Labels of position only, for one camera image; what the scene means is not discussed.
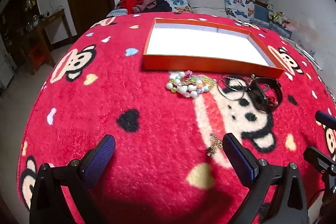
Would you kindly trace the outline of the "black smart watch band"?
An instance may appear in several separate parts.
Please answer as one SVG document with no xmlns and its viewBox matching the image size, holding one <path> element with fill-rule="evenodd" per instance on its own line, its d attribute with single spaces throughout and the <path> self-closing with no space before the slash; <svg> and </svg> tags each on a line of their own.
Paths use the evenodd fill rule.
<svg viewBox="0 0 336 224">
<path fill-rule="evenodd" d="M 247 94 L 254 107 L 257 110 L 271 113 L 278 108 L 283 101 L 283 94 L 281 91 L 281 84 L 276 80 L 269 77 L 256 77 L 248 85 L 246 89 Z M 277 98 L 278 106 L 272 107 L 267 104 L 266 96 L 274 96 Z"/>
</svg>

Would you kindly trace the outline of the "small gold chain charm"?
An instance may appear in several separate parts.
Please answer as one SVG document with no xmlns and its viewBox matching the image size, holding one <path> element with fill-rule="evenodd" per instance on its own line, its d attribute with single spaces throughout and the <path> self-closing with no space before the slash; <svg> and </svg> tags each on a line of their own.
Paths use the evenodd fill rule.
<svg viewBox="0 0 336 224">
<path fill-rule="evenodd" d="M 213 157 L 218 151 L 223 149 L 222 141 L 213 133 L 210 134 L 210 146 L 207 149 L 207 156 Z"/>
</svg>

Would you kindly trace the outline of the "silver hoop earring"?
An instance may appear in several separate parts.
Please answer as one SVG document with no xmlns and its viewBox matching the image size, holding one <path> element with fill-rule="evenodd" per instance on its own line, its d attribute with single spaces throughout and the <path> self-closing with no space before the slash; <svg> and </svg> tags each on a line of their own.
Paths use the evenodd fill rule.
<svg viewBox="0 0 336 224">
<path fill-rule="evenodd" d="M 217 82 L 219 93 L 227 100 L 239 101 L 246 94 L 247 83 L 238 76 L 222 77 Z"/>
</svg>

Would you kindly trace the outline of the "red knotted cord charm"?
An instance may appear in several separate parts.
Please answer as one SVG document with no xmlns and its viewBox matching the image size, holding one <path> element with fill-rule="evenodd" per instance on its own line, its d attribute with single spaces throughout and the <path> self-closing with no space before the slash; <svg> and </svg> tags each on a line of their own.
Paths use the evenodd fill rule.
<svg viewBox="0 0 336 224">
<path fill-rule="evenodd" d="M 272 106 L 272 107 L 278 106 L 277 98 L 274 96 L 266 96 L 266 101 L 269 106 Z"/>
</svg>

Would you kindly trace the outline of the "red monkey print blanket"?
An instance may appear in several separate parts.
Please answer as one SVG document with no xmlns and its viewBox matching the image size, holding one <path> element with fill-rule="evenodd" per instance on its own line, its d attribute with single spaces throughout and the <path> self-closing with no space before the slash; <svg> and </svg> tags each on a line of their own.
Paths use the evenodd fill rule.
<svg viewBox="0 0 336 224">
<path fill-rule="evenodd" d="M 192 99 L 166 84 L 175 72 L 147 72 L 142 53 L 155 19 L 200 20 L 260 32 L 285 67 L 284 96 L 272 113 L 247 94 L 225 99 L 214 86 Z M 23 135 L 17 187 L 30 207 L 38 168 L 80 159 L 104 135 L 116 152 L 91 195 L 110 223 L 227 223 L 248 190 L 223 151 L 207 156 L 210 134 L 232 133 L 274 165 L 295 162 L 311 201 L 323 184 L 303 159 L 311 145 L 335 153 L 335 132 L 315 121 L 335 105 L 313 66 L 273 31 L 240 20 L 158 12 L 94 24 L 62 57 L 44 83 Z"/>
</svg>

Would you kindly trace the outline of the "stuffed toys pile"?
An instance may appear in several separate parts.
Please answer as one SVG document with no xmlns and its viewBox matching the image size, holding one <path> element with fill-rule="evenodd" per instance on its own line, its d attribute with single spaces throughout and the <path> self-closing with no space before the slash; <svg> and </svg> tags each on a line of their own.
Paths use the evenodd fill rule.
<svg viewBox="0 0 336 224">
<path fill-rule="evenodd" d="M 289 21 L 289 18 L 281 11 L 274 12 L 272 3 L 268 2 L 266 4 L 266 8 L 268 10 L 268 19 L 277 23 L 279 26 L 282 26 L 288 31 L 295 31 L 295 26 Z"/>
</svg>

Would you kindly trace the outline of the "right butterfly print pillow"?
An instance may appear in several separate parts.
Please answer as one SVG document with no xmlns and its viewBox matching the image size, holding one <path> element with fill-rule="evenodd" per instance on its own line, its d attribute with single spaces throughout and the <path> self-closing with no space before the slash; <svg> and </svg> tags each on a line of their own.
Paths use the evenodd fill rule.
<svg viewBox="0 0 336 224">
<path fill-rule="evenodd" d="M 230 19 L 252 23 L 255 18 L 255 0 L 224 0 Z"/>
</svg>

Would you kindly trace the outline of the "wooden side table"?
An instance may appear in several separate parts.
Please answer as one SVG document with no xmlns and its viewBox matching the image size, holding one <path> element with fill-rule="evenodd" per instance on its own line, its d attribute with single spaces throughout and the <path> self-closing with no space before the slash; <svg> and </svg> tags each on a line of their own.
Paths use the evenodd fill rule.
<svg viewBox="0 0 336 224">
<path fill-rule="evenodd" d="M 57 20 L 62 21 L 68 38 L 65 39 L 65 42 L 57 42 L 56 46 L 53 46 L 47 35 L 46 28 Z M 20 50 L 25 58 L 29 73 L 34 75 L 43 64 L 48 64 L 51 67 L 56 65 L 51 54 L 53 50 L 73 43 L 74 36 L 66 19 L 65 9 L 61 8 L 54 14 L 44 18 L 31 31 L 22 36 Z"/>
</svg>

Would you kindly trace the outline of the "plain beige pillow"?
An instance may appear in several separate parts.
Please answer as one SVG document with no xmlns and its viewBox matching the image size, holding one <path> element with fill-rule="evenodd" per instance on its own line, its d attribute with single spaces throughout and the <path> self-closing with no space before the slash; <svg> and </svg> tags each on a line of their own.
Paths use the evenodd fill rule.
<svg viewBox="0 0 336 224">
<path fill-rule="evenodd" d="M 224 0 L 187 0 L 194 14 L 205 14 L 227 18 Z"/>
</svg>

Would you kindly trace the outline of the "orange shallow tray box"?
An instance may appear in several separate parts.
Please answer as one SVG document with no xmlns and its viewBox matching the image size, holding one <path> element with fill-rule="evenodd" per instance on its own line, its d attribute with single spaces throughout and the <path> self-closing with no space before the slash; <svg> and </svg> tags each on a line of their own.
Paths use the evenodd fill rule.
<svg viewBox="0 0 336 224">
<path fill-rule="evenodd" d="M 189 19 L 155 19 L 143 50 L 148 71 L 196 71 L 277 79 L 284 66 L 260 32 Z"/>
</svg>

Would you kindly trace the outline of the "dark shelf cabinet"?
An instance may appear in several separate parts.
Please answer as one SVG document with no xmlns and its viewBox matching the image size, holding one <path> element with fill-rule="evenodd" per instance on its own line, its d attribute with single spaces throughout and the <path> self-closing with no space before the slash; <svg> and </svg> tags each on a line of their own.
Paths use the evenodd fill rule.
<svg viewBox="0 0 336 224">
<path fill-rule="evenodd" d="M 29 32 L 33 16 L 38 14 L 37 0 L 9 0 L 1 12 L 1 38 L 6 58 L 15 67 L 25 63 L 20 50 L 22 36 Z"/>
</svg>

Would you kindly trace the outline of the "blue sofa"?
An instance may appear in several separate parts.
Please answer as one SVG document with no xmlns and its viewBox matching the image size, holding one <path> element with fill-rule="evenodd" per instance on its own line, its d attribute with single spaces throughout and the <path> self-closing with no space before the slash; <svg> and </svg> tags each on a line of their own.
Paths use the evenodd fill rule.
<svg viewBox="0 0 336 224">
<path fill-rule="evenodd" d="M 268 15 L 273 13 L 272 11 L 268 10 L 270 4 L 268 5 L 255 0 L 253 0 L 252 2 L 255 4 L 255 17 L 252 22 L 255 22 L 258 26 L 262 26 L 272 31 L 275 31 L 284 38 L 290 39 L 292 34 L 291 31 L 285 29 L 277 23 L 274 23 L 273 21 L 271 23 L 271 20 L 268 18 Z"/>
</svg>

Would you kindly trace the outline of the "pile of clothes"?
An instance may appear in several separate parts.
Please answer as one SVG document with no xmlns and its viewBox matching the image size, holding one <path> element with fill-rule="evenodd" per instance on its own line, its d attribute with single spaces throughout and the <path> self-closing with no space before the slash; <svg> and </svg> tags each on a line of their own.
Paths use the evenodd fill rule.
<svg viewBox="0 0 336 224">
<path fill-rule="evenodd" d="M 118 0 L 116 7 L 126 9 L 128 14 L 172 12 L 172 7 L 165 0 Z"/>
</svg>

